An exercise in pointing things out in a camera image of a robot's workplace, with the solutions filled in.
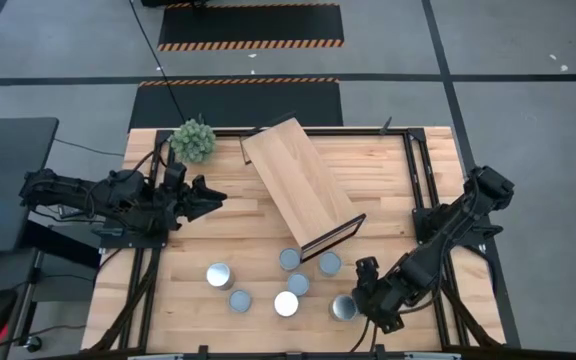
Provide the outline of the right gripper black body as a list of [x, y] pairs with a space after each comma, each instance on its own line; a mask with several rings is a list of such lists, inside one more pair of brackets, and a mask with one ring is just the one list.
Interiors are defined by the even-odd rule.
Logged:
[[383, 285], [376, 272], [359, 273], [353, 299], [358, 305], [379, 305], [384, 297]]

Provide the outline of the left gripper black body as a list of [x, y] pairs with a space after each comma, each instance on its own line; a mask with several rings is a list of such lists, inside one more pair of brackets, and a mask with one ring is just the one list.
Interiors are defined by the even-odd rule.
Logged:
[[200, 208], [197, 207], [195, 200], [191, 187], [182, 184], [167, 205], [167, 227], [180, 228], [179, 217], [186, 217], [190, 222], [199, 218]]

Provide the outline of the tall green label can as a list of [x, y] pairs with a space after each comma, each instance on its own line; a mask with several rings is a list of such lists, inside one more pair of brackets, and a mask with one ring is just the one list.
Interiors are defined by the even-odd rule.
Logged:
[[340, 294], [329, 304], [329, 313], [333, 320], [339, 322], [353, 321], [359, 314], [354, 299], [347, 294]]

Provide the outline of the white mixed vegetables can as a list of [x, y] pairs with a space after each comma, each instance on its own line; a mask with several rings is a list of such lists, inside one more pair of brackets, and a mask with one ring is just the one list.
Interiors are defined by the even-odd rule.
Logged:
[[325, 277], [336, 276], [341, 267], [341, 258], [332, 251], [327, 251], [319, 257], [319, 271]]

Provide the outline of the polka dot green peas can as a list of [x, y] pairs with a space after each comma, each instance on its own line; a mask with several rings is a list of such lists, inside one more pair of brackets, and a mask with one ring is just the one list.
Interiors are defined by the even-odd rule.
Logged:
[[303, 273], [295, 272], [287, 279], [287, 290], [297, 297], [304, 296], [309, 288], [309, 278]]

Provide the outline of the tall peaches can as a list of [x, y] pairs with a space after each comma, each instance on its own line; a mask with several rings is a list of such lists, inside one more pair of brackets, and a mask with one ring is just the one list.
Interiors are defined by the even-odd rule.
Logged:
[[213, 263], [206, 271], [206, 280], [210, 286], [218, 290], [229, 290], [235, 282], [231, 268], [225, 263]]

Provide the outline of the red tomato can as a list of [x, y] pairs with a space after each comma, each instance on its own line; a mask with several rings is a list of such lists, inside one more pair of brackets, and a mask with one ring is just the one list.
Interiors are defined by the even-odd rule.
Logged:
[[296, 270], [301, 264], [300, 253], [297, 249], [286, 248], [279, 254], [279, 265], [287, 272]]

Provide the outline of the tall blue peas can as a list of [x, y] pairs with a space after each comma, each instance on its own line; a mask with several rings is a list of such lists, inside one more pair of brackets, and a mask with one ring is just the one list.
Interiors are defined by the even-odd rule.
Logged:
[[282, 291], [274, 298], [275, 312], [281, 317], [291, 317], [299, 308], [299, 298], [290, 291]]

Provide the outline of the teal tuna can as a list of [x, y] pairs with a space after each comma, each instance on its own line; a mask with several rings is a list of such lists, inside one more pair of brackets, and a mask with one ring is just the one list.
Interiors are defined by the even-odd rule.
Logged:
[[252, 298], [245, 290], [235, 290], [228, 298], [228, 305], [230, 309], [237, 313], [245, 313], [250, 309]]

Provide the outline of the green plant in white pot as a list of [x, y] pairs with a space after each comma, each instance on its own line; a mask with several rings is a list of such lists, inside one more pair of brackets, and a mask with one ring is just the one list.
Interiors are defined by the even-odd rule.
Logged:
[[202, 114], [176, 129], [169, 140], [175, 158], [184, 163], [204, 163], [216, 150], [216, 135]]

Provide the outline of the black mat with hazard stripes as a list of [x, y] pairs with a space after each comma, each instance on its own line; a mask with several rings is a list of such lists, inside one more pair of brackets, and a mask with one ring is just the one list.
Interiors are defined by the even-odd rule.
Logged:
[[174, 4], [164, 11], [163, 52], [334, 48], [344, 45], [340, 6]]
[[137, 89], [129, 127], [176, 128], [198, 118], [211, 127], [256, 127], [287, 113], [303, 126], [341, 126], [339, 81], [334, 77], [147, 81]]

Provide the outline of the black monitor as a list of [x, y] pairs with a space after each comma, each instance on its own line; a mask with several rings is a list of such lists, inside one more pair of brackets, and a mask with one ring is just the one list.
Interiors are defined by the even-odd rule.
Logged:
[[0, 118], [0, 252], [19, 246], [29, 213], [19, 196], [24, 176], [44, 168], [58, 124], [56, 118]]

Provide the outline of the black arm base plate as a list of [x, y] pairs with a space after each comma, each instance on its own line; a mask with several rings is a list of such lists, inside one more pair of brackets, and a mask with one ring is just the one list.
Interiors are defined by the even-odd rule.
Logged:
[[[427, 243], [456, 213], [456, 210], [450, 210], [446, 204], [433, 209], [414, 210], [413, 223], [417, 242], [419, 244]], [[471, 229], [456, 241], [456, 244], [463, 247], [477, 247], [502, 231], [502, 226], [492, 225], [488, 217], [484, 216], [477, 220]]]
[[92, 232], [100, 237], [100, 248], [162, 248], [167, 245], [168, 231], [154, 234], [143, 234], [129, 230], [119, 222], [107, 220], [102, 227], [94, 228]]

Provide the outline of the wooden shelf black metal frame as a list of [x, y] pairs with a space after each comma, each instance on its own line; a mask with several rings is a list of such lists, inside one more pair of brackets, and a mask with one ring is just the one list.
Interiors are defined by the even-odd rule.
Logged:
[[355, 236], [366, 215], [352, 204], [296, 117], [285, 114], [239, 137], [298, 245], [302, 263]]

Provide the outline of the black aluminium rig frame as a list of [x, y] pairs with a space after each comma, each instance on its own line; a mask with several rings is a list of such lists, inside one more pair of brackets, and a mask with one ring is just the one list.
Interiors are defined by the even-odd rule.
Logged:
[[[239, 140], [227, 133], [209, 163], [188, 170], [203, 174], [227, 200], [171, 235], [162, 251], [154, 299], [141, 303], [133, 316], [131, 345], [138, 344], [142, 314], [149, 312], [150, 354], [191, 358], [207, 345], [209, 360], [348, 360], [366, 358], [375, 343], [390, 355], [440, 348], [437, 318], [429, 308], [407, 315], [404, 328], [389, 335], [366, 330], [363, 317], [339, 322], [329, 313], [333, 298], [354, 287], [358, 259], [373, 256], [387, 269], [413, 249], [414, 192], [426, 185], [412, 182], [408, 167], [420, 163], [420, 148], [401, 134], [383, 135], [374, 128], [313, 128], [309, 137], [355, 208], [366, 215], [358, 233], [335, 249], [343, 262], [340, 272], [325, 277], [316, 260], [308, 261], [302, 270], [310, 288], [297, 313], [284, 318], [275, 312], [274, 298], [288, 279], [279, 254], [294, 247], [295, 240], [255, 168], [244, 163]], [[229, 290], [213, 288], [206, 280], [208, 267], [219, 262], [234, 273]], [[252, 298], [245, 313], [228, 305], [230, 294], [239, 289]]]

